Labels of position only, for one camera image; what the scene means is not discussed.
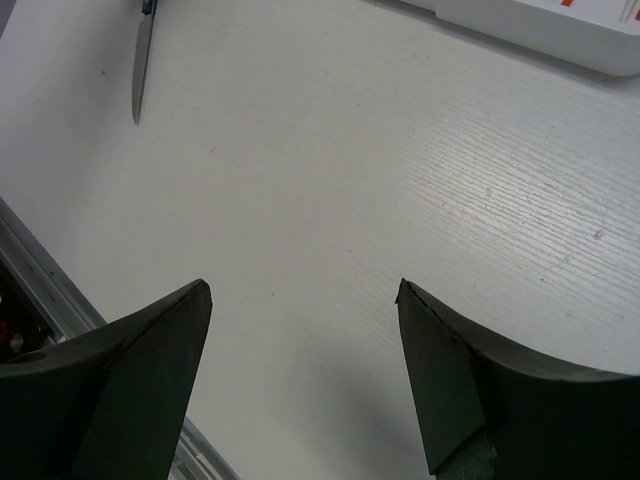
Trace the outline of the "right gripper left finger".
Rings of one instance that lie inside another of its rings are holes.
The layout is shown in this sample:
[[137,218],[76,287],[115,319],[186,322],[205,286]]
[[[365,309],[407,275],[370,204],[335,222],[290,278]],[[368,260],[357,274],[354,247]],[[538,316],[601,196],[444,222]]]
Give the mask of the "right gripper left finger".
[[196,280],[3,364],[2,478],[168,478],[212,306]]

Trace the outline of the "green handled knife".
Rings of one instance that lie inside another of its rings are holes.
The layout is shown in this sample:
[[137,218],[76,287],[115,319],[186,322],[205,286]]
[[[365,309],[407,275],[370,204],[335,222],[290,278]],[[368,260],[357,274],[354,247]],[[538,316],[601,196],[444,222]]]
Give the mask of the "green handled knife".
[[138,26],[136,38],[131,89],[132,118],[135,125],[140,123],[157,6],[157,0],[144,0],[142,2],[142,20]]

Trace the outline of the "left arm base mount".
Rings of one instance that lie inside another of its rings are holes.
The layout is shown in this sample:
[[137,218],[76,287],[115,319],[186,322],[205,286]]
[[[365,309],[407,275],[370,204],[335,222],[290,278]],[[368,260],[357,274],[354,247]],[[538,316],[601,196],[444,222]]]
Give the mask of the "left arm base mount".
[[10,273],[1,266],[1,363],[44,347],[51,329]]

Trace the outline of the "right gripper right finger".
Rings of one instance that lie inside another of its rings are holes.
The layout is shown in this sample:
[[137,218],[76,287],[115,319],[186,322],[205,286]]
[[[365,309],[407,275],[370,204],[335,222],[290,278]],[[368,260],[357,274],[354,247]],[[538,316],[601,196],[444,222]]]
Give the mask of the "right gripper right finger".
[[402,281],[399,329],[438,479],[635,479],[639,379],[517,343]]

